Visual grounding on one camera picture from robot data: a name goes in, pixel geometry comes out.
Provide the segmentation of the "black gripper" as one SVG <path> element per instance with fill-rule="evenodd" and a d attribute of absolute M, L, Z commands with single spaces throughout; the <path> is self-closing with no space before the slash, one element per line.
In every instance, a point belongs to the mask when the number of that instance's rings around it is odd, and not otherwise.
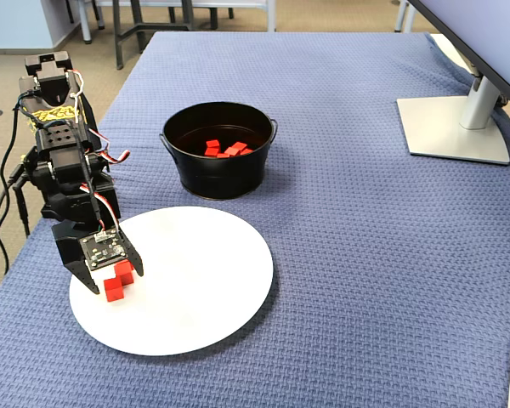
<path fill-rule="evenodd" d="M 87 289 L 98 295 L 99 288 L 90 275 L 82 247 L 79 243 L 80 239 L 96 234 L 98 232 L 98 227 L 95 224 L 64 220 L 54 225 L 52 227 L 52 232 L 63 265 Z M 124 251 L 123 257 L 130 262 L 137 275 L 142 277 L 145 274 L 142 258 L 123 231 L 120 232 L 120 241 Z"/>

